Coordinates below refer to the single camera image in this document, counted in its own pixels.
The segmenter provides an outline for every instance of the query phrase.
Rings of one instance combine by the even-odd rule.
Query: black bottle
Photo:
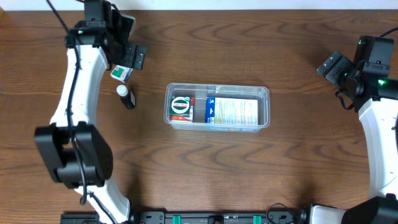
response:
[[[124,85],[119,85],[116,89],[117,93],[120,96],[120,100],[126,106],[127,109],[133,109],[136,107],[136,97],[132,94],[131,91],[127,89]]]

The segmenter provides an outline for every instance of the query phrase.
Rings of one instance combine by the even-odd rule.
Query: small package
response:
[[[193,105],[195,97],[173,96],[170,105],[170,120],[175,122],[192,123]]]
[[[126,83],[130,77],[131,72],[132,68],[117,65],[111,72],[111,77]]]
[[[257,100],[209,97],[205,122],[210,124],[258,125]]]

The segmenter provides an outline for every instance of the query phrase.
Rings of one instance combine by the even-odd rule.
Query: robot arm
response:
[[[361,36],[354,63],[334,52],[317,72],[338,91],[343,108],[359,113],[368,147],[369,200],[349,210],[316,205],[310,223],[394,223],[398,219],[397,113],[398,81],[389,79],[389,61],[394,41]],[[346,107],[340,93],[353,104]]]
[[[96,107],[101,79],[108,64],[142,69],[145,46],[128,42],[135,27],[135,18],[122,15],[103,0],[85,1],[85,20],[69,30],[65,39],[68,70],[61,100],[50,126],[37,128],[35,141],[55,182],[83,194],[80,166],[74,153],[64,150],[69,142],[66,108],[76,70],[76,43],[80,69],[72,98],[72,123],[85,170],[88,201],[95,208],[101,223],[122,223],[129,220],[130,201],[122,196],[113,170],[112,151],[96,129]]]
[[[105,52],[101,47],[95,48],[92,45],[79,45],[77,47],[81,69],[76,81],[75,94],[72,100],[72,125],[77,126],[79,122],[84,122],[96,126],[96,107],[100,83],[108,62]],[[60,103],[50,122],[50,124],[56,124],[56,126],[60,128],[68,126],[65,110],[67,108],[68,96],[76,69],[74,50],[68,49],[67,55],[67,77],[63,86]],[[97,211],[101,223],[113,222],[110,217],[102,211],[100,208],[101,205],[108,211],[111,218],[116,223],[122,223],[128,220],[130,215],[130,201],[121,194],[116,181],[112,177],[105,180],[103,186],[89,185],[87,190],[89,194],[88,201]],[[83,187],[79,186],[79,188],[75,188],[75,191],[79,194],[83,194]],[[97,202],[95,198],[90,197],[90,194],[94,194],[99,202]]]
[[[395,128],[398,100],[369,99],[358,113],[368,146],[369,198],[385,197],[387,194],[398,195],[398,150]]]

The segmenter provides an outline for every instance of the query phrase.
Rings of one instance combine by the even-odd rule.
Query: printed label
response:
[[[172,110],[177,114],[182,114],[187,112],[189,109],[189,97],[176,97],[172,101]]]
[[[126,82],[127,79],[130,77],[131,72],[132,68],[117,65],[111,72],[111,77],[119,81]]]
[[[258,125],[257,100],[207,98],[205,122],[209,124]]]

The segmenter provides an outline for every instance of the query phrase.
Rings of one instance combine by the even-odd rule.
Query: wooden table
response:
[[[113,176],[138,210],[265,210],[275,202],[350,208],[368,197],[366,141],[315,69],[339,50],[353,58],[360,35],[380,35],[397,11],[128,11],[131,40],[147,46],[143,71],[104,75],[98,129],[114,155]],[[69,27],[82,12],[61,12]],[[6,12],[0,23],[0,222],[59,223],[80,196],[52,182],[35,147],[67,70],[64,30],[52,12]],[[398,49],[391,77],[398,77]],[[176,131],[163,120],[169,83],[265,86],[271,125],[256,134]]]

